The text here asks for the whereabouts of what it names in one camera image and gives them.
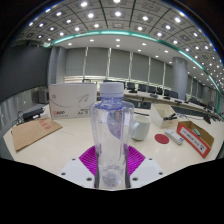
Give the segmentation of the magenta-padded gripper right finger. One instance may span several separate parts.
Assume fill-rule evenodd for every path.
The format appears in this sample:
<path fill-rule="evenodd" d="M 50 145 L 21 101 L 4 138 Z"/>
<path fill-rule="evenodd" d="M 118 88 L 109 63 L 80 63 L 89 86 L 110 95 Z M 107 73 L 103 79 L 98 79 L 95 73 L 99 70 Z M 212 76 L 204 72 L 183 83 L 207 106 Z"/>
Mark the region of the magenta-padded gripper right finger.
<path fill-rule="evenodd" d="M 128 147 L 127 170 L 131 188 L 140 188 L 164 176 L 164 171 L 153 159 L 145 157 L 132 146 Z"/>

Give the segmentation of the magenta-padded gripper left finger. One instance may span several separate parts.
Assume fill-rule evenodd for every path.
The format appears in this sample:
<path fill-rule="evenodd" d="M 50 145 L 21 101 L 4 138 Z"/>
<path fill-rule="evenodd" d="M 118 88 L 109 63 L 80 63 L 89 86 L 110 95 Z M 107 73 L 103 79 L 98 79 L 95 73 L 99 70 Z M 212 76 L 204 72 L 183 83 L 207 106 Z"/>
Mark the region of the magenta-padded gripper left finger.
<path fill-rule="evenodd" d="M 84 188 L 93 188 L 97 172 L 95 147 L 87 149 L 78 158 L 72 158 L 58 176 Z"/>

